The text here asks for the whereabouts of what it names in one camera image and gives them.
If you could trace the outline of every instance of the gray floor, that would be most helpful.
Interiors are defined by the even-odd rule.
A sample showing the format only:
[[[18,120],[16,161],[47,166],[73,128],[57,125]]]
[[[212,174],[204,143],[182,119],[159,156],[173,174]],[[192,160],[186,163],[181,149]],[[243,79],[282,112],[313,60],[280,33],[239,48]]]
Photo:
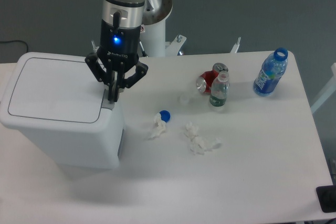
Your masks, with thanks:
[[[308,100],[336,62],[335,0],[173,0],[166,38],[187,37],[186,54],[286,47],[295,56]],[[0,0],[0,40],[22,39],[30,51],[86,56],[99,41],[102,0]],[[0,63],[16,62],[20,44],[0,44]],[[314,119],[326,158],[336,157],[336,95]]]

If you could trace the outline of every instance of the bottle cap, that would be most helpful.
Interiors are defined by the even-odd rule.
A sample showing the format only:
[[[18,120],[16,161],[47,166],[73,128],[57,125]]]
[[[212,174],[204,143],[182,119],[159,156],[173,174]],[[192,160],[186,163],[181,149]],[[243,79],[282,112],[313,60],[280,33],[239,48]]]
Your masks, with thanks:
[[[229,73],[227,71],[223,70],[218,74],[217,78],[220,82],[226,82],[226,81],[229,80]]]
[[[288,57],[288,51],[286,48],[280,47],[274,51],[274,58],[278,61],[284,61]]]
[[[161,110],[160,112],[161,120],[165,121],[166,123],[170,120],[170,113],[167,110]]]

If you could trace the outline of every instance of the blue water bottle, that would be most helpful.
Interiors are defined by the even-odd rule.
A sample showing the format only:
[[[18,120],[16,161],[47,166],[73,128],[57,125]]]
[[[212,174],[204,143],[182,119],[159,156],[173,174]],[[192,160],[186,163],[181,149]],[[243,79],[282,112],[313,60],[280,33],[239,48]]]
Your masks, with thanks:
[[[266,97],[273,93],[280,78],[286,71],[287,57],[288,51],[280,47],[266,58],[253,84],[257,95]]]

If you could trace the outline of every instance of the clear plastic bottle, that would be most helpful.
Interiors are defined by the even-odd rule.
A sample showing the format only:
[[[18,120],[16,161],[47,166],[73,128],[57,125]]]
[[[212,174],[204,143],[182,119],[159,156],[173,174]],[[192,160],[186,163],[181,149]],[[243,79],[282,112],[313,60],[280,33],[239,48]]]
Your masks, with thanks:
[[[229,73],[221,71],[211,85],[210,104],[216,110],[222,110],[229,91]]]
[[[257,95],[266,97],[273,93],[286,71],[287,57],[288,51],[285,48],[278,48],[266,58],[253,84],[253,89]]]

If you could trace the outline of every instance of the bottle label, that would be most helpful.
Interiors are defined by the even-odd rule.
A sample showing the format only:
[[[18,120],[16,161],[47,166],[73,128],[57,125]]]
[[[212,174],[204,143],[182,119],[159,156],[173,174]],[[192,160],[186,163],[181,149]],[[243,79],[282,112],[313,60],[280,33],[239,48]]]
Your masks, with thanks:
[[[272,93],[279,80],[280,78],[275,79],[274,73],[265,72],[263,69],[261,69],[259,76],[254,82],[254,86],[260,93]]]
[[[210,103],[214,107],[221,107],[225,104],[226,98],[225,99],[219,99],[217,97],[214,97],[213,95],[210,95]]]

